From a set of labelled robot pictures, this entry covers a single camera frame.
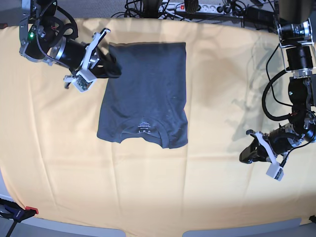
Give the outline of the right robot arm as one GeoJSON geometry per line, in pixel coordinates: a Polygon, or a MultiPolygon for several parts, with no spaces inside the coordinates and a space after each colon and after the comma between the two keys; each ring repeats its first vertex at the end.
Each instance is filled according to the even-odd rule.
{"type": "Polygon", "coordinates": [[[99,43],[110,30],[93,35],[91,43],[79,43],[74,18],[55,0],[22,1],[19,24],[20,55],[32,62],[57,64],[74,78],[118,78],[121,69],[113,56],[106,56],[99,43]]]}

